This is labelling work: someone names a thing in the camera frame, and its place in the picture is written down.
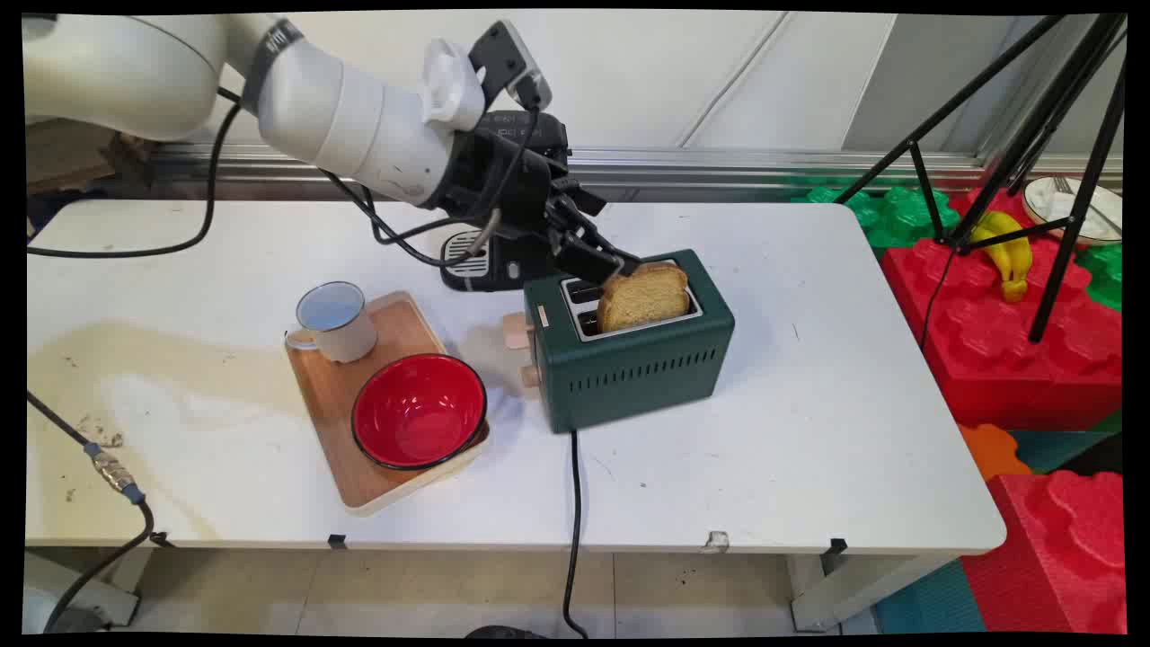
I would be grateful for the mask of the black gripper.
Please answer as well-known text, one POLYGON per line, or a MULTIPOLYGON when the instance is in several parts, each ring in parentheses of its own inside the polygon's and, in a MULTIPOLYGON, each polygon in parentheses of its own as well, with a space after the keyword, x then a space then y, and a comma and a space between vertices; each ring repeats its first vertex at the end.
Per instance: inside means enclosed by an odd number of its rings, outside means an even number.
POLYGON ((447 213, 428 230, 451 224, 485 228, 494 210, 493 234, 506 239, 545 239, 559 274, 605 284, 632 274, 641 259, 612 245, 593 217, 607 201, 583 188, 558 161, 500 134, 430 134, 442 156, 442 176, 428 197, 428 208, 447 213), (546 206, 553 200, 553 224, 546 206))

